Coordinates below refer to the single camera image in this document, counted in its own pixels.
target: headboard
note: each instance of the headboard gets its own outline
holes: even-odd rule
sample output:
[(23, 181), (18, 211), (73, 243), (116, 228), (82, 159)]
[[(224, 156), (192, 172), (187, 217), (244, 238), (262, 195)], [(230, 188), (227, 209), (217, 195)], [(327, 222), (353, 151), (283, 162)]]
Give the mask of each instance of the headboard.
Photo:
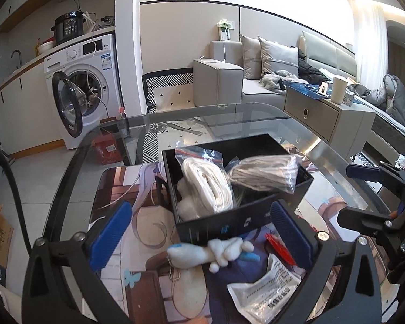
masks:
[(357, 64), (353, 56), (308, 32), (299, 36), (298, 45), (306, 62), (315, 68), (325, 68), (333, 74), (357, 80)]

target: metal bolt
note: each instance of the metal bolt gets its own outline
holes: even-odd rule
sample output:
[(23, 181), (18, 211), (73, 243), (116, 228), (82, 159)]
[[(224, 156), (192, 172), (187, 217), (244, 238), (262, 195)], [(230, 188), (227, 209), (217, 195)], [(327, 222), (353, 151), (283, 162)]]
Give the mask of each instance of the metal bolt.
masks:
[(37, 238), (36, 240), (35, 240), (35, 245), (36, 246), (42, 246), (42, 245), (44, 245), (45, 244), (45, 239), (44, 238)]
[(74, 236), (72, 236), (72, 239), (75, 241), (82, 241), (85, 239), (85, 233), (78, 231), (78, 233), (75, 233)]
[(319, 238), (321, 241), (327, 241), (327, 240), (329, 239), (329, 235), (328, 235), (325, 231), (320, 231), (320, 232), (318, 233), (318, 238)]
[(367, 240), (364, 236), (359, 236), (359, 244), (363, 246), (367, 245)]

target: sheer curtain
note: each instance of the sheer curtain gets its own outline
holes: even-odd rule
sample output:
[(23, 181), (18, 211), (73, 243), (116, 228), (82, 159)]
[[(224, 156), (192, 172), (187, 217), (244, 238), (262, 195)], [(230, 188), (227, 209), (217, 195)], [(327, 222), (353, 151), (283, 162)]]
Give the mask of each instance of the sheer curtain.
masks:
[(378, 89), (387, 74), (388, 45), (384, 11), (378, 2), (353, 0), (357, 80), (368, 89)]

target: white cable bundle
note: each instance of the white cable bundle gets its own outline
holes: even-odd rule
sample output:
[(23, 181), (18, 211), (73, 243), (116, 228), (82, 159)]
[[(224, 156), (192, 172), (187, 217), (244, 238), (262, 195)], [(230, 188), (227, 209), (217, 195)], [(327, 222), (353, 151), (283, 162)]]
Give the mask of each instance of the white cable bundle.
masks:
[(224, 172), (214, 163), (200, 158), (186, 158), (181, 165), (183, 175), (198, 191), (204, 207), (219, 213), (233, 207), (230, 185)]
[(276, 154), (245, 158), (232, 167), (228, 175), (231, 182), (256, 191), (280, 189), (294, 193), (298, 173), (296, 156)]

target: washing machine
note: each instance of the washing machine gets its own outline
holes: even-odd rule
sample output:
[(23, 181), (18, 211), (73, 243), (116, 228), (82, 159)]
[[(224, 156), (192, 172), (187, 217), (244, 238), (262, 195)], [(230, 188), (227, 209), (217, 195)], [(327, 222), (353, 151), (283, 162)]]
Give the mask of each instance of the washing machine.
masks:
[(43, 60), (54, 116), (68, 149), (78, 147), (101, 119), (120, 118), (123, 98), (115, 50), (114, 35), (106, 34)]

